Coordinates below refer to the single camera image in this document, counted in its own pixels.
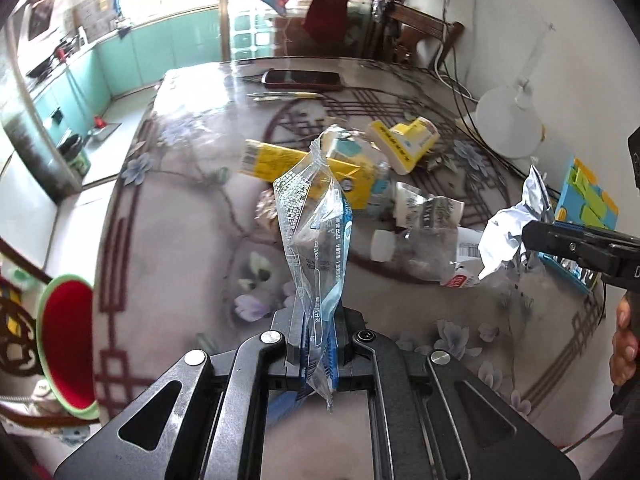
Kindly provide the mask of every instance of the dining table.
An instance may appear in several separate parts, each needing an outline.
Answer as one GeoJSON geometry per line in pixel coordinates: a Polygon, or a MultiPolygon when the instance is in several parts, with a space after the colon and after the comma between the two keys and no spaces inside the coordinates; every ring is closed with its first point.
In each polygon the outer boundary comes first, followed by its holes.
{"type": "MultiPolygon", "coordinates": [[[[427,69],[375,60],[260,58],[167,72],[132,140],[100,242],[93,347],[101,419],[116,416],[189,350],[233,350],[290,304],[280,233],[256,219],[271,184],[238,171],[245,139],[306,151],[333,121],[366,132],[374,120],[427,118],[457,171],[419,162],[393,180],[464,202],[460,225],[482,230],[521,200],[523,179],[466,133],[461,107],[427,69]],[[269,69],[337,72],[344,87],[317,99],[255,100],[269,69]]],[[[372,261],[376,229],[393,226],[354,211],[343,305],[405,350],[447,349],[535,425],[599,324],[602,295],[543,266],[499,286],[424,282],[396,258],[372,261]]],[[[264,478],[280,478],[265,473],[269,460],[277,462],[270,470],[298,468],[299,478],[371,478],[370,441],[354,437],[369,431],[366,395],[336,395],[331,415],[323,402],[310,399],[269,430],[264,478]],[[316,462],[301,464],[293,440],[312,446],[316,462]],[[331,465],[323,453],[332,454],[331,465]],[[305,476],[305,467],[326,475],[305,476]]]]}

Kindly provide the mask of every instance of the floral tablecloth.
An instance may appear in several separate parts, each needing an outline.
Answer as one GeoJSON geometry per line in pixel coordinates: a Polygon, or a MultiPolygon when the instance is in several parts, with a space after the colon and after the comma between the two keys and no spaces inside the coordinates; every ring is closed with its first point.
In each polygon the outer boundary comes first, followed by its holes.
{"type": "MultiPolygon", "coordinates": [[[[107,418],[193,348],[222,352],[268,329],[290,301],[279,236],[254,220],[268,184],[230,172],[245,138],[305,149],[327,116],[365,129],[424,116],[460,171],[424,166],[406,181],[465,202],[462,225],[483,228],[520,199],[507,174],[459,130],[449,89],[420,69],[356,59],[258,59],[167,73],[114,189],[94,303],[94,371],[107,418]],[[269,68],[339,72],[319,100],[254,102],[269,68]]],[[[596,328],[602,302],[552,274],[507,288],[421,283],[370,261],[379,221],[354,217],[343,303],[409,350],[446,349],[535,422],[536,409],[596,328]]]]}

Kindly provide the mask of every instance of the human hand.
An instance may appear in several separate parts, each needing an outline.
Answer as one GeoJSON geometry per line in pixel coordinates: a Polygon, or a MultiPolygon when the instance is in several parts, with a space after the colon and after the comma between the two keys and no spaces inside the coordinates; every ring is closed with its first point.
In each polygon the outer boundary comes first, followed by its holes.
{"type": "Polygon", "coordinates": [[[613,355],[609,360],[611,381],[616,386],[622,386],[636,373],[636,356],[638,355],[638,340],[629,328],[631,322],[631,307],[622,298],[616,309],[618,328],[613,335],[613,355]]]}

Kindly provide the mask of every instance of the triangular cutout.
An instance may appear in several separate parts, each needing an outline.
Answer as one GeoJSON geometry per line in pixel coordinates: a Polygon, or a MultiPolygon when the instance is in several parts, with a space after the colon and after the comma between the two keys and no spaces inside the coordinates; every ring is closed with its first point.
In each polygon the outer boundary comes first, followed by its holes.
{"type": "Polygon", "coordinates": [[[146,403],[139,412],[120,428],[118,436],[147,451],[153,451],[160,442],[162,430],[169,420],[182,384],[171,381],[146,403]]]}
{"type": "Polygon", "coordinates": [[[516,429],[466,382],[457,381],[456,391],[465,409],[476,442],[482,449],[511,438],[516,429]]]}

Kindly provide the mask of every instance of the fingernail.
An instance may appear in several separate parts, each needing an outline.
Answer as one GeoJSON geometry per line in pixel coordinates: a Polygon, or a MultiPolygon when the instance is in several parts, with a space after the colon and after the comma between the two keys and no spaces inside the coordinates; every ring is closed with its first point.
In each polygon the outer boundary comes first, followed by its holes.
{"type": "Polygon", "coordinates": [[[633,361],[636,358],[636,349],[632,346],[625,348],[625,357],[627,361],[633,361]]]}

